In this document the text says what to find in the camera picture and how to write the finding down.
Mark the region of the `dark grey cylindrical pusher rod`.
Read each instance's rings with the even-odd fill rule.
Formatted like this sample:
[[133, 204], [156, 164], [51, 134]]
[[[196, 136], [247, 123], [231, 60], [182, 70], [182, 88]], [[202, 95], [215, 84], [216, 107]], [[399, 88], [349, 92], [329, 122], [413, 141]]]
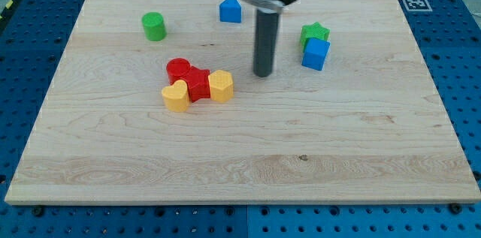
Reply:
[[272, 73], [279, 16], [276, 11], [256, 10], [253, 73], [258, 77], [267, 77]]

